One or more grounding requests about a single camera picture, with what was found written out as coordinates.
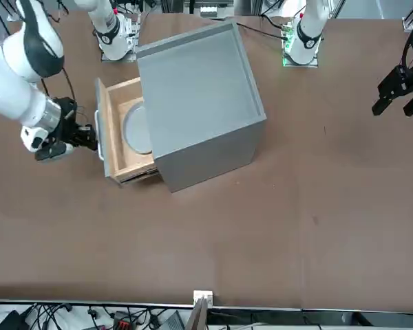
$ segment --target white robot link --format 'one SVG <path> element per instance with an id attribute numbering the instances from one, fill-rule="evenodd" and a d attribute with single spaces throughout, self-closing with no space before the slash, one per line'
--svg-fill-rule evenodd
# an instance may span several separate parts
<path id="1" fill-rule="evenodd" d="M 75 0 L 76 5 L 88 12 L 104 55 L 120 60 L 133 48 L 131 19 L 115 14 L 109 0 Z"/>
<path id="2" fill-rule="evenodd" d="M 328 1 L 308 0 L 303 17 L 294 20 L 294 37 L 286 52 L 293 62 L 309 64 L 317 53 L 321 33 L 330 13 Z"/>
<path id="3" fill-rule="evenodd" d="M 63 69 L 58 34 L 37 0 L 17 0 L 17 7 L 22 28 L 0 42 L 0 114 L 23 125 L 21 139 L 36 160 L 67 155 L 77 146 L 95 151 L 92 126 L 76 123 L 75 100 L 51 99 L 36 88 Z"/>

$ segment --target brown tabletop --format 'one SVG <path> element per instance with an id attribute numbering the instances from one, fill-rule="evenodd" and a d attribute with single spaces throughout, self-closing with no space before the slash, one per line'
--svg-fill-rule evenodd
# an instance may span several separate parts
<path id="1" fill-rule="evenodd" d="M 150 14 L 141 42 L 210 23 Z M 101 63 L 84 13 L 58 29 L 91 118 L 95 78 L 137 66 Z M 240 32 L 266 133 L 251 165 L 180 192 L 159 178 L 119 188 L 85 149 L 38 164 L 0 117 L 0 298 L 190 303 L 212 289 L 217 305 L 413 311 L 413 118 L 407 99 L 370 109 L 401 22 L 329 21 L 319 69 L 283 68 L 278 40 Z M 69 95 L 62 75 L 47 85 Z"/>

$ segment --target open drawer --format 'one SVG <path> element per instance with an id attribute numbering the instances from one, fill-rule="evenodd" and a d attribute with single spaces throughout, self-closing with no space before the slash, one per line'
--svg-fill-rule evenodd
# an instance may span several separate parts
<path id="1" fill-rule="evenodd" d="M 98 154 L 104 161 L 105 176 L 120 184 L 158 173 L 153 155 L 141 155 L 124 141 L 123 120 L 130 108 L 143 101 L 140 78 L 106 87 L 96 80 L 98 109 L 95 124 L 98 134 Z"/>

